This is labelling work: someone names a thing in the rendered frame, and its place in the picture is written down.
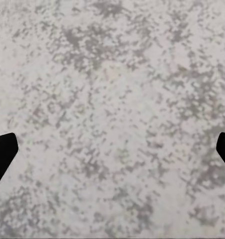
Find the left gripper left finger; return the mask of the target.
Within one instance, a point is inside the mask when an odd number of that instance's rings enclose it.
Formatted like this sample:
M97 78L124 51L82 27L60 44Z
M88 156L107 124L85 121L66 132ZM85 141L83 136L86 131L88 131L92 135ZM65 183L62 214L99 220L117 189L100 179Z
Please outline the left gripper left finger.
M16 154L18 143L15 133L8 133L0 136L0 180L6 173Z

